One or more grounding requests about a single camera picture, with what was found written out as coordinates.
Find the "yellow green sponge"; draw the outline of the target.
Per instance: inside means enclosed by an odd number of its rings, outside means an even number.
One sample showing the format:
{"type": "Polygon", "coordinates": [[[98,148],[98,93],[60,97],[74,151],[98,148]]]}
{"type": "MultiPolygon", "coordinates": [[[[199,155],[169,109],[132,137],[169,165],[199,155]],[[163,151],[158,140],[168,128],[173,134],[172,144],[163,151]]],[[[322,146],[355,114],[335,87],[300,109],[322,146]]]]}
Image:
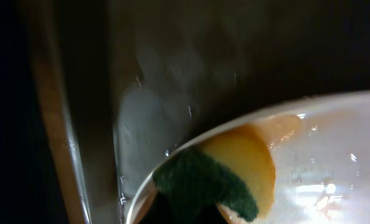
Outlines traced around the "yellow green sponge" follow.
{"type": "Polygon", "coordinates": [[[153,183],[171,223],[225,223],[220,206],[252,222],[274,202],[275,164],[246,124],[182,150],[154,171],[153,183]]]}

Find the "white plate with sauce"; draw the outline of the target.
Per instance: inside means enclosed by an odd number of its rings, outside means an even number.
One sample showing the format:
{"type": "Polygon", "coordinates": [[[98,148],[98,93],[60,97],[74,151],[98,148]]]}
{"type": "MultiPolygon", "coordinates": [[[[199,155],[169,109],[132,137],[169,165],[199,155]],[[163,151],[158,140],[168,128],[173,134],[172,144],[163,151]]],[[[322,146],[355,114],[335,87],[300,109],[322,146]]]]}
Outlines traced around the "white plate with sauce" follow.
{"type": "Polygon", "coordinates": [[[131,201],[128,223],[171,223],[153,173],[182,150],[250,124],[275,164],[266,217],[225,223],[370,223],[370,91],[297,100],[233,119],[183,144],[160,163],[131,201]]]}

